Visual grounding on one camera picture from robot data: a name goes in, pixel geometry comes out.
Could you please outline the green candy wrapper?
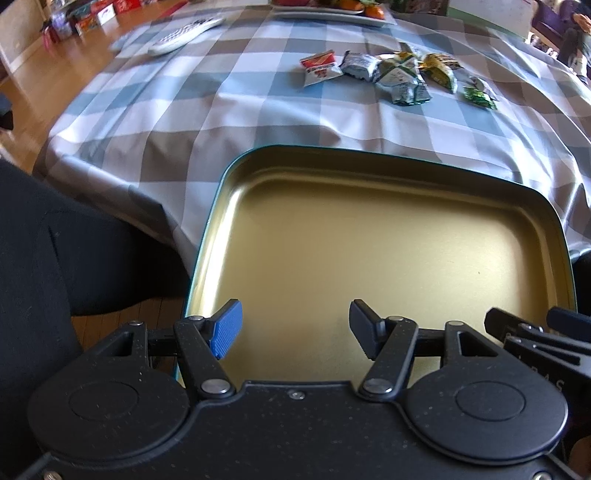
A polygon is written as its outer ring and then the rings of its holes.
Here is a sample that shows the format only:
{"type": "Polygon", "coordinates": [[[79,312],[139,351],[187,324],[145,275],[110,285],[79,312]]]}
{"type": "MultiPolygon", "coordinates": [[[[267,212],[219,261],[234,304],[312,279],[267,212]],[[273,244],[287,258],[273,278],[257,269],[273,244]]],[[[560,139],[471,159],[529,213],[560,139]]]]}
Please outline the green candy wrapper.
{"type": "Polygon", "coordinates": [[[465,98],[480,107],[497,109],[498,98],[490,85],[479,77],[472,76],[464,87],[465,98]]]}

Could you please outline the green white triangle packet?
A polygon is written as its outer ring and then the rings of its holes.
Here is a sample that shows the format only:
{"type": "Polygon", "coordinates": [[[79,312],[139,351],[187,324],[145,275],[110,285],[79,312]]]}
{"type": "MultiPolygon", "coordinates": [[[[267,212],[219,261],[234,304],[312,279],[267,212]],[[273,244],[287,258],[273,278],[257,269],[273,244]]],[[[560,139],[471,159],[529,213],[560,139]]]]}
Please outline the green white triangle packet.
{"type": "Polygon", "coordinates": [[[394,104],[421,105],[432,99],[420,72],[417,57],[410,52],[400,52],[381,59],[377,83],[388,89],[394,104]]]}

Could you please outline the silver grey snack packet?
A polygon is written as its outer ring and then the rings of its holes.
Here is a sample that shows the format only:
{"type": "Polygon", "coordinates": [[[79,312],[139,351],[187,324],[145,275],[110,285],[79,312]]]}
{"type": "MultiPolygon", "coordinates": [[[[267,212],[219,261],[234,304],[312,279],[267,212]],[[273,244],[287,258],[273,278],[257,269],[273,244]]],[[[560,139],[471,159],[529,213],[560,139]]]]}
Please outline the silver grey snack packet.
{"type": "Polygon", "coordinates": [[[342,73],[353,78],[374,83],[379,71],[381,60],[366,53],[346,51],[339,65],[342,73]]]}

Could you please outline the yellow snack packet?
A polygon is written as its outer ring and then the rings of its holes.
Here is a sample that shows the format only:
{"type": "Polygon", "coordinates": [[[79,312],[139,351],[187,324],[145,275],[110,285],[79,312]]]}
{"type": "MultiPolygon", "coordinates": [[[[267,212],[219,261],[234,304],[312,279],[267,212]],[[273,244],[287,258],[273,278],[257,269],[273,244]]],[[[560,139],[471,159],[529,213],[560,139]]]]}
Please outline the yellow snack packet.
{"type": "Polygon", "coordinates": [[[431,53],[426,54],[420,61],[420,69],[429,78],[435,81],[440,86],[449,90],[451,93],[456,93],[458,89],[457,78],[454,73],[455,70],[450,69],[442,64],[437,59],[431,56],[431,53]]]}

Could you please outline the red white snack packet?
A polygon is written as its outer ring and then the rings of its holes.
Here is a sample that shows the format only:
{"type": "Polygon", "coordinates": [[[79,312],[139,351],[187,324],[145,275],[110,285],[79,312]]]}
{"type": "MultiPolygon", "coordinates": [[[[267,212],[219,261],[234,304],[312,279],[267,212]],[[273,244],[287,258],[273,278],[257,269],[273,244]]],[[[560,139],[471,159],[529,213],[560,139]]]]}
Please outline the red white snack packet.
{"type": "Polygon", "coordinates": [[[335,52],[328,50],[300,60],[304,68],[304,87],[312,86],[343,75],[335,59],[335,52]]]}

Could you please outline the brown heart pattern packet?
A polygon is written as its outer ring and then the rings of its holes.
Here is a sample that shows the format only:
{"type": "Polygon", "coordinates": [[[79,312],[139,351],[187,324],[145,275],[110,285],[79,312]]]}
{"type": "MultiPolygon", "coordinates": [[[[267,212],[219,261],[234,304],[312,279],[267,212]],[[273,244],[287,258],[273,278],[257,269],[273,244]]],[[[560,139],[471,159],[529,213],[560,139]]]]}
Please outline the brown heart pattern packet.
{"type": "Polygon", "coordinates": [[[444,53],[431,53],[431,56],[452,70],[457,70],[461,68],[460,62],[451,55],[444,53]]]}

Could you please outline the gold metal tin tray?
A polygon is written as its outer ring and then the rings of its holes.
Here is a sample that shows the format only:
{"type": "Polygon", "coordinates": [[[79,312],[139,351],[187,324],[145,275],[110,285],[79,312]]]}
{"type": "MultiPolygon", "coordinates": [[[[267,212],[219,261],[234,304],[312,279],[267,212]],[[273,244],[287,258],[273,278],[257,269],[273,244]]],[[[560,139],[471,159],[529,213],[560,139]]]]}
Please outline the gold metal tin tray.
{"type": "Polygon", "coordinates": [[[246,380],[360,382],[349,304],[476,330],[500,308],[541,324],[576,305],[562,224],[537,191],[443,164],[267,146],[224,172],[186,311],[242,304],[222,365],[246,380]]]}

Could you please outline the black trouser leg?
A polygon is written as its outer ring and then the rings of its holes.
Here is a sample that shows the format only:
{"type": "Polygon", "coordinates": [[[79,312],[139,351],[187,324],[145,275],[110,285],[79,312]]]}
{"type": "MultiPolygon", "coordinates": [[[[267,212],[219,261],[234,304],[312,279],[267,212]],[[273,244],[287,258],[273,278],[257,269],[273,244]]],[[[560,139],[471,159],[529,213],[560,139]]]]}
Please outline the black trouser leg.
{"type": "Polygon", "coordinates": [[[188,288],[178,253],[1,163],[1,412],[12,417],[80,351],[71,319],[188,288]]]}

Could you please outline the checkered blue grey tablecloth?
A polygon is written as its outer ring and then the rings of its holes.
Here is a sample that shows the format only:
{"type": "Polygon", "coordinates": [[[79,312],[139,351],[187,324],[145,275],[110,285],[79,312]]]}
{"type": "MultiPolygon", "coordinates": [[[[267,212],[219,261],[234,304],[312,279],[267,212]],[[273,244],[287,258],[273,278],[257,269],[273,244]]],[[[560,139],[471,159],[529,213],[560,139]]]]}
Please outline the checkered blue grey tablecloth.
{"type": "Polygon", "coordinates": [[[590,249],[590,93],[523,40],[425,14],[372,28],[283,20],[269,7],[230,7],[224,23],[161,57],[148,48],[209,11],[197,5],[136,28],[66,108],[34,174],[76,199],[172,241],[192,266],[219,180],[243,153],[310,145],[402,155],[511,180],[554,205],[572,256],[590,249]],[[301,59],[392,52],[456,59],[495,109],[438,85],[419,106],[350,77],[304,84],[301,59]]]}

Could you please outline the white remote control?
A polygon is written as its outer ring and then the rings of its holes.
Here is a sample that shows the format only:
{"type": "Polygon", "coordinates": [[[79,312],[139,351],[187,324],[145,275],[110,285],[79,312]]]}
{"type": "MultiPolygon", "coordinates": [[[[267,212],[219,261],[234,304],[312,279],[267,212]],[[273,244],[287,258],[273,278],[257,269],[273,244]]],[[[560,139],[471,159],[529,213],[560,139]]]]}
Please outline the white remote control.
{"type": "Polygon", "coordinates": [[[150,57],[158,57],[184,47],[200,35],[225,22],[224,17],[197,19],[180,27],[153,43],[147,50],[150,57]]]}

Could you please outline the orange tangerine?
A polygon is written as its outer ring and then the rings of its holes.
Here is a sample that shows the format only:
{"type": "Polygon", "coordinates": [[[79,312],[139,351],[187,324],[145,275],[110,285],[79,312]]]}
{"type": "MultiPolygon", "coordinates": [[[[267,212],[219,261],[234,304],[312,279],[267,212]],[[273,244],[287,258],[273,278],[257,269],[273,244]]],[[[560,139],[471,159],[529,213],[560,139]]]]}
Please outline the orange tangerine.
{"type": "Polygon", "coordinates": [[[363,12],[365,6],[358,0],[338,0],[337,6],[339,9],[352,12],[363,12]]]}
{"type": "Polygon", "coordinates": [[[384,20],[386,19],[386,12],[385,9],[381,4],[366,4],[363,6],[363,15],[368,18],[373,18],[377,20],[384,20]]]}

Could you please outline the white fruit plate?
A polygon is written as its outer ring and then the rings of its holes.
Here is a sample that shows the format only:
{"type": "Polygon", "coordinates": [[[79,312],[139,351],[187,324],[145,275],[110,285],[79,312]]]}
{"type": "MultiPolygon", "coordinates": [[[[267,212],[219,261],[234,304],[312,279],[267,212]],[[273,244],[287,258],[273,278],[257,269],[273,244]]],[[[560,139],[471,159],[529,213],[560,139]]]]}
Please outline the white fruit plate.
{"type": "MultiPolygon", "coordinates": [[[[381,4],[378,1],[361,2],[363,5],[381,4]]],[[[397,24],[396,19],[388,12],[385,6],[383,6],[386,12],[386,19],[384,20],[368,18],[363,15],[363,12],[339,9],[336,1],[270,1],[270,7],[273,10],[274,16],[284,19],[341,22],[378,28],[397,24]]]]}

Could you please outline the desk calendar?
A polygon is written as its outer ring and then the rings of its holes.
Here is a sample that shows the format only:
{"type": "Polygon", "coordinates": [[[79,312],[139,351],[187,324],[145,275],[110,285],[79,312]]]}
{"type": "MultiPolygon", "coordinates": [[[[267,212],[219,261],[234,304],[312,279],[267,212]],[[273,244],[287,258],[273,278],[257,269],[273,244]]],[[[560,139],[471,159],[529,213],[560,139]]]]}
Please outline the desk calendar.
{"type": "Polygon", "coordinates": [[[535,9],[534,1],[449,0],[447,15],[526,39],[535,9]]]}

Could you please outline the cluttered shelf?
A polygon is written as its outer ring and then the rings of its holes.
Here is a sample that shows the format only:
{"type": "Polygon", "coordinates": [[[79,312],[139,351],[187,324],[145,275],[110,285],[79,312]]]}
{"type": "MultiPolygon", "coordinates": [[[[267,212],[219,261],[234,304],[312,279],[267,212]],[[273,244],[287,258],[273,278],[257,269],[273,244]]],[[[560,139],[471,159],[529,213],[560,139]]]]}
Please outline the cluttered shelf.
{"type": "Polygon", "coordinates": [[[133,11],[152,1],[46,1],[44,20],[40,33],[44,47],[53,45],[72,36],[82,36],[94,28],[103,27],[117,15],[133,11]]]}

